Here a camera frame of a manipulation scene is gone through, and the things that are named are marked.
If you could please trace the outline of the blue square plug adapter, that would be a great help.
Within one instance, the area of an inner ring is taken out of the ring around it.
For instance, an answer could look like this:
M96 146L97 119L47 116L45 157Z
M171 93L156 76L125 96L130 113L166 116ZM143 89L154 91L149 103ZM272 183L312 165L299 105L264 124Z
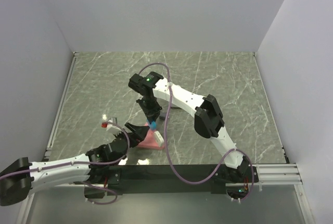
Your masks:
M147 122L148 123L148 126L150 127L150 129L152 130L152 131L155 131L156 130L156 127L157 127L157 125L156 125L156 122L155 121L152 121L152 122Z

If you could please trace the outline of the pink triangular power strip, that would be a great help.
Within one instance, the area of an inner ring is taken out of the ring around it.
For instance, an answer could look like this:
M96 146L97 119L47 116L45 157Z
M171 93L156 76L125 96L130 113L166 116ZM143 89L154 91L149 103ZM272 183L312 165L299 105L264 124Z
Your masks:
M164 149L164 144L161 147L159 147L156 144L155 139L153 137L153 132L154 131L152 131L150 129L148 131L148 134L147 134L146 138L142 142L140 142L137 147L148 148L148 149L153 149L153 150L162 150L162 149Z

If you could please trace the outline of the white square plug adapter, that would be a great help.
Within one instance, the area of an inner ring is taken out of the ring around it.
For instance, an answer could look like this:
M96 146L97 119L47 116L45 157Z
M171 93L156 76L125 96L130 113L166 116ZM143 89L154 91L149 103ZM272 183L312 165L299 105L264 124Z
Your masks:
M153 137L155 139L156 144L161 147L164 144L164 138L159 131L153 132Z

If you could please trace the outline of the small grey plug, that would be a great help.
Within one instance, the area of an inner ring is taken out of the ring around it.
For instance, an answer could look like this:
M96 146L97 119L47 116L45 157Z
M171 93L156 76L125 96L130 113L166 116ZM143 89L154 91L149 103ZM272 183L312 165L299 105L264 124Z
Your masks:
M159 119L164 120L166 117L165 113L160 113Z

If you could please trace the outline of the white triangular power strip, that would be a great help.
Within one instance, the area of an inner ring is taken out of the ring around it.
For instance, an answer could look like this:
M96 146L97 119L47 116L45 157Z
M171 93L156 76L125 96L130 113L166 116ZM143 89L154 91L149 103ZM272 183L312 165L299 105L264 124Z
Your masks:
M176 105L171 105L171 109L182 109L181 107L178 107Z

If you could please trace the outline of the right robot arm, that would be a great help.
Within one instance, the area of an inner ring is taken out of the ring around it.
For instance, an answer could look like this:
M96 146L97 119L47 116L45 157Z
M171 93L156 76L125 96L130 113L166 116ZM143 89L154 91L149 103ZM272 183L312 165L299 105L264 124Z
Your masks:
M146 77L134 74L129 79L128 86L142 96L136 102L143 110L150 127L155 126L162 110L157 99L163 99L189 113L194 118L196 133L210 140L221 155L233 150L224 160L231 180L239 182L247 175L249 160L236 151L236 144L227 133L222 111L213 95L194 94L156 72L150 72Z

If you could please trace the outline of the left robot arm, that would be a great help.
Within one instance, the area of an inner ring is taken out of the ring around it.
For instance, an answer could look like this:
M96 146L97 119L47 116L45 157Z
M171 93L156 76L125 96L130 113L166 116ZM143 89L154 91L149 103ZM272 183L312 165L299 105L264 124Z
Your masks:
M111 121L101 126L112 132L114 140L86 153L55 161L30 162L27 157L15 160L1 172L1 206L17 204L37 191L61 184L99 183L109 168L118 165L150 130L148 125L128 122L126 130Z

